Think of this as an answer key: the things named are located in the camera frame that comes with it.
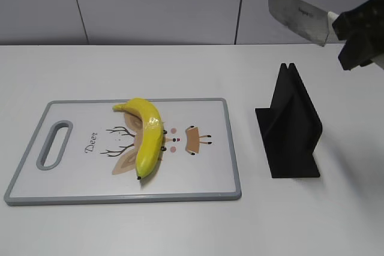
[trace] white cutting board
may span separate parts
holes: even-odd
[[[41,118],[5,201],[9,205],[29,205],[239,198],[241,190],[225,100],[151,101],[159,110],[167,130],[165,136],[170,139],[155,173],[139,181],[134,165],[124,164],[123,159],[118,164],[124,155],[127,158],[126,153],[134,153],[135,147],[127,146],[134,143],[140,129],[138,124],[129,125],[124,113],[112,111],[114,104],[125,100],[54,101]],[[57,165],[44,170],[38,165],[39,156],[49,131],[60,121],[73,127]],[[185,130],[191,126],[198,129],[199,136],[203,136],[199,140],[205,143],[197,143],[199,140],[192,136],[187,139]],[[186,151],[187,144],[194,152]]]

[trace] black knife holder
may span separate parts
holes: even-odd
[[[281,64],[270,108],[255,111],[272,178],[320,177],[313,150],[322,123],[295,64]]]

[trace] table surface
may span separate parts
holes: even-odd
[[[380,255],[384,71],[342,70],[341,46],[0,47],[0,191],[51,100],[223,97],[242,198],[8,207],[1,255]],[[323,123],[318,179],[272,179],[255,107],[294,62]]]

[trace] banana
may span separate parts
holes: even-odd
[[[117,104],[113,111],[131,113],[143,122],[143,139],[136,157],[136,174],[140,180],[153,171],[158,161],[164,132],[160,114],[152,103],[141,98]]]

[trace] deer text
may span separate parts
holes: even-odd
[[[97,133],[92,133],[91,140],[89,141],[89,145],[84,148],[84,153],[93,152],[96,144],[96,135]]]

